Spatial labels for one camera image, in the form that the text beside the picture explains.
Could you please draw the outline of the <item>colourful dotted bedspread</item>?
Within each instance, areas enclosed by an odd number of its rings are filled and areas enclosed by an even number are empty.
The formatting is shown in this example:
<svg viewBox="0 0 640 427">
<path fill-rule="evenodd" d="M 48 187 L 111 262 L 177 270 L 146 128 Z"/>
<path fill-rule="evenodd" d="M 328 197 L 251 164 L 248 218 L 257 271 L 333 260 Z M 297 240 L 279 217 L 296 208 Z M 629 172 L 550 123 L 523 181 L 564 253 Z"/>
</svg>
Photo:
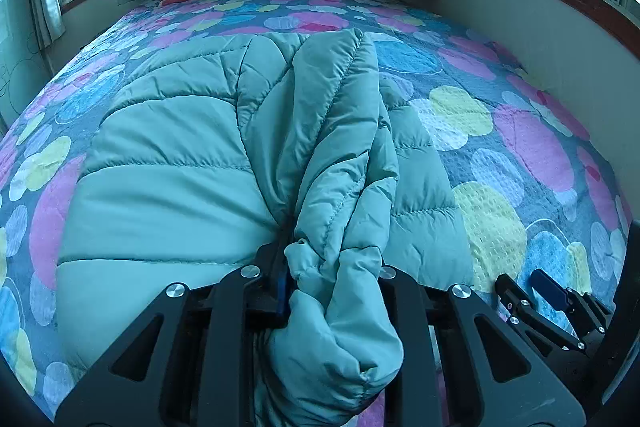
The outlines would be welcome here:
<svg viewBox="0 0 640 427">
<path fill-rule="evenodd" d="M 631 213 L 588 131 L 535 89 L 515 58 L 476 32 L 397 0 L 146 0 L 87 44 L 1 142 L 1 352 L 52 415 L 81 372 L 60 332 L 101 348 L 163 286 L 218 281 L 238 266 L 189 254 L 192 232 L 165 225 L 166 258 L 58 267 L 65 221 L 93 135 L 145 61 L 216 36 L 357 29 L 440 157 L 468 231 L 484 298 L 535 270 L 612 303 Z"/>
</svg>

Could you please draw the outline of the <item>glossy white wardrobe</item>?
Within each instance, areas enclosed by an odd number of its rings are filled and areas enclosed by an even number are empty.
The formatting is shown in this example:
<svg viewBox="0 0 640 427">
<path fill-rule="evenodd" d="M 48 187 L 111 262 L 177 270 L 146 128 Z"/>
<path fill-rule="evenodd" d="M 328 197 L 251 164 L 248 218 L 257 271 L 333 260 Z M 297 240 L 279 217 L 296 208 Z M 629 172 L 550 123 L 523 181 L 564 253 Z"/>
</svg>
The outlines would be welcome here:
<svg viewBox="0 0 640 427">
<path fill-rule="evenodd" d="M 1 128 L 8 130 L 50 80 L 30 0 L 1 0 Z"/>
</svg>

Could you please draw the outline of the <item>light green puffer jacket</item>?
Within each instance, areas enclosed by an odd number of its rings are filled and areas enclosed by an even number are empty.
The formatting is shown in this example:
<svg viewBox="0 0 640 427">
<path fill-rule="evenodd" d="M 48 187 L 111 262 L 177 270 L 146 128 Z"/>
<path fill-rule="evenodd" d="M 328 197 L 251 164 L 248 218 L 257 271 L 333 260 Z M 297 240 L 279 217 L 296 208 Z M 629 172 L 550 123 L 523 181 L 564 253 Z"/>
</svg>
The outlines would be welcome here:
<svg viewBox="0 0 640 427">
<path fill-rule="evenodd" d="M 285 237 L 295 288 L 256 346 L 262 426 L 339 426 L 397 375 L 383 265 L 473 278 L 432 139 L 357 29 L 213 36 L 150 56 L 103 115 L 56 268 L 58 338 L 84 373 L 166 286 L 220 281 Z"/>
</svg>

